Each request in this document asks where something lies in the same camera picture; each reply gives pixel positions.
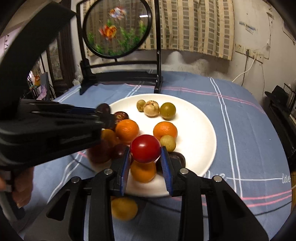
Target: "goldfish painting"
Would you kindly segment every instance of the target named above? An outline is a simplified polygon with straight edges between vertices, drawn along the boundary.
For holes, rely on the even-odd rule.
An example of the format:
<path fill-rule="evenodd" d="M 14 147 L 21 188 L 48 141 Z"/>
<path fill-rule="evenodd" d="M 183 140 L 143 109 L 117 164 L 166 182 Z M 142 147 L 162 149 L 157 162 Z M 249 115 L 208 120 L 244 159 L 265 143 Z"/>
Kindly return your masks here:
<path fill-rule="evenodd" d="M 104 28 L 100 28 L 99 32 L 102 36 L 106 38 L 106 40 L 112 40 L 116 35 L 117 28 L 114 25 L 108 27 L 107 25 Z"/>
<path fill-rule="evenodd" d="M 126 10 L 121 7 L 115 7 L 110 10 L 109 14 L 112 18 L 122 20 L 126 15 Z"/>

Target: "finger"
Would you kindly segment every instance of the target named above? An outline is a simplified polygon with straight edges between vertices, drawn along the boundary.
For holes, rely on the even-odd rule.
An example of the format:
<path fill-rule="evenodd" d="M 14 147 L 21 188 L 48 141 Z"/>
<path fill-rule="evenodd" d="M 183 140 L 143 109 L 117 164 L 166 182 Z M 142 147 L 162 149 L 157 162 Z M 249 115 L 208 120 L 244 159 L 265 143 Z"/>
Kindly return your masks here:
<path fill-rule="evenodd" d="M 33 190 L 33 185 L 31 184 L 31 186 L 29 186 L 22 192 L 13 191 L 12 198 L 16 203 L 20 203 L 31 196 L 32 190 Z"/>
<path fill-rule="evenodd" d="M 15 179 L 15 190 L 22 192 L 32 185 L 34 167 L 30 167 L 20 173 Z"/>
<path fill-rule="evenodd" d="M 26 206 L 30 202 L 30 200 L 31 200 L 31 195 L 27 199 L 17 203 L 17 207 L 21 208 L 23 206 Z"/>
<path fill-rule="evenodd" d="M 0 191 L 4 191 L 5 189 L 6 189 L 6 183 L 2 178 L 0 178 Z"/>

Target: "black hat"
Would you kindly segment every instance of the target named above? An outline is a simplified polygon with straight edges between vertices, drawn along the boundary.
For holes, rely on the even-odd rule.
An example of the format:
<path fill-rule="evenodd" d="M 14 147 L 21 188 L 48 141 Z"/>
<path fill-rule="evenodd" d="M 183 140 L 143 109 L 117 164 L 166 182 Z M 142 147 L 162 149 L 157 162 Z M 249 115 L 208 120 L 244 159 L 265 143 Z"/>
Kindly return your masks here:
<path fill-rule="evenodd" d="M 272 93 L 265 91 L 265 94 L 275 105 L 278 105 L 283 110 L 289 110 L 287 107 L 288 94 L 283 88 L 277 85 Z"/>

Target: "red cherry tomato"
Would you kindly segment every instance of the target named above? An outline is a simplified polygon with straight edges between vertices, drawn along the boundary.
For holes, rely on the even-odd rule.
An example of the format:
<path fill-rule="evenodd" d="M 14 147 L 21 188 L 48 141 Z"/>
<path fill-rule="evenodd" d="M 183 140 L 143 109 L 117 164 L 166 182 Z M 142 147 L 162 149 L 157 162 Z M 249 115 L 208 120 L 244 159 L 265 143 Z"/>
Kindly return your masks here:
<path fill-rule="evenodd" d="M 136 137 L 131 145 L 130 152 L 133 159 L 140 163 L 155 161 L 160 156 L 161 146 L 159 141 L 151 135 Z"/>

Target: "curtain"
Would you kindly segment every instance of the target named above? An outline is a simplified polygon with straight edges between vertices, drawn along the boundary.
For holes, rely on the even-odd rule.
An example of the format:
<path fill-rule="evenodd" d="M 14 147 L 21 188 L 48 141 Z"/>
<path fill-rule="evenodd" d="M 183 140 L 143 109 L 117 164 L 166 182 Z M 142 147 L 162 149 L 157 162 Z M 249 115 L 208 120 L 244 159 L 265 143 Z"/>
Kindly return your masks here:
<path fill-rule="evenodd" d="M 154 0 L 152 28 L 140 49 L 156 49 Z M 84 16 L 96 0 L 83 4 Z M 184 50 L 232 60 L 234 10 L 232 0 L 159 0 L 161 48 Z"/>

